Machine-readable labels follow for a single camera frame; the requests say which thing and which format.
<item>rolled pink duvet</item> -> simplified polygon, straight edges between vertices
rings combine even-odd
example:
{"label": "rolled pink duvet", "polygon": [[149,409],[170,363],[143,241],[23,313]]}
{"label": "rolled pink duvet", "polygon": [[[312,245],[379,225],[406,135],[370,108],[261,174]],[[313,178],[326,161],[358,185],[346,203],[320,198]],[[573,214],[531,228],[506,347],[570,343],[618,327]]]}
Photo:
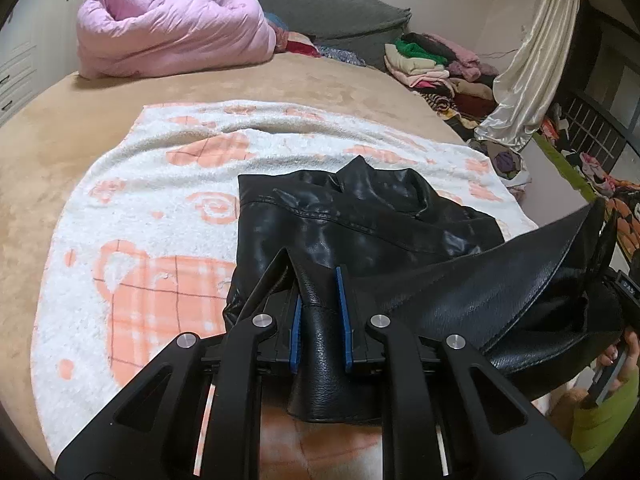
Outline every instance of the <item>rolled pink duvet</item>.
{"label": "rolled pink duvet", "polygon": [[157,77],[267,61],[275,32],[258,0],[84,0],[80,75]]}

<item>cream curtain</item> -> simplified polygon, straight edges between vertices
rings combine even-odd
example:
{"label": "cream curtain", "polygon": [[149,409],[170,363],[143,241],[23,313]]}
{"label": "cream curtain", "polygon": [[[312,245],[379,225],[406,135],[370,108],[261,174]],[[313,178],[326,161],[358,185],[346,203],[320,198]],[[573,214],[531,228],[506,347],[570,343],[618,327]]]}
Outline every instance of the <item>cream curtain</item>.
{"label": "cream curtain", "polygon": [[580,0],[542,0],[530,33],[494,81],[498,107],[476,128],[479,139],[524,148],[556,93]]}

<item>silver screw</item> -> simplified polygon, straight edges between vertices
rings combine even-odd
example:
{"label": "silver screw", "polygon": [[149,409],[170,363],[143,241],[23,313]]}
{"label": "silver screw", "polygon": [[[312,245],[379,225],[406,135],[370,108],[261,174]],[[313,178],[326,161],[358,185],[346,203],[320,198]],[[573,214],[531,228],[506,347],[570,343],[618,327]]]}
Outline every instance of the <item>silver screw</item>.
{"label": "silver screw", "polygon": [[259,326],[260,328],[269,326],[272,322],[273,317],[269,316],[269,314],[258,314],[254,317],[254,325]]}
{"label": "silver screw", "polygon": [[189,332],[185,332],[184,334],[180,334],[178,336],[177,343],[180,348],[191,348],[193,345],[196,344],[197,340],[198,339],[196,338],[196,336],[194,336]]}
{"label": "silver screw", "polygon": [[384,314],[376,314],[371,316],[371,324],[378,328],[384,328],[391,324],[391,320]]}
{"label": "silver screw", "polygon": [[460,350],[461,348],[464,348],[466,344],[465,338],[458,334],[451,334],[449,337],[447,337],[446,341],[447,345],[449,345],[454,350]]}

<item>hand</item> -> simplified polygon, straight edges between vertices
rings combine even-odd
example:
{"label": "hand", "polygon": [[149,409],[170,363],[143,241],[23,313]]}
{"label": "hand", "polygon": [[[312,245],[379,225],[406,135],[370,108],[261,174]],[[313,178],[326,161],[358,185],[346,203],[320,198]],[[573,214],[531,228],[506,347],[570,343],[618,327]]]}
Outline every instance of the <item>hand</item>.
{"label": "hand", "polygon": [[[626,383],[631,377],[632,373],[638,368],[638,357],[640,356],[640,342],[638,341],[638,334],[633,331],[631,327],[625,330],[625,341],[629,346],[628,355],[626,361],[620,368],[620,373],[617,378],[611,383],[609,393],[613,394],[620,386]],[[598,356],[597,362],[602,366],[611,366],[613,361],[618,357],[618,349],[611,345],[602,354]]]}

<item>white blanket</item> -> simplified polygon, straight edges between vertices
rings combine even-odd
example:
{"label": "white blanket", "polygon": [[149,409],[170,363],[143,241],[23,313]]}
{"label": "white blanket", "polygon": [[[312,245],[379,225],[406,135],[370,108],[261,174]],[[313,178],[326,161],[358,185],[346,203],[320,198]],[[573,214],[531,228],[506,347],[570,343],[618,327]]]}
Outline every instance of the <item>white blanket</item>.
{"label": "white blanket", "polygon": [[[52,238],[31,370],[54,459],[175,335],[224,331],[238,175],[337,171],[357,155],[414,168],[440,195],[494,216],[507,240],[536,227],[466,146],[292,104],[145,107],[78,184]],[[378,428],[304,424],[273,407],[262,417],[263,478],[382,477]]]}

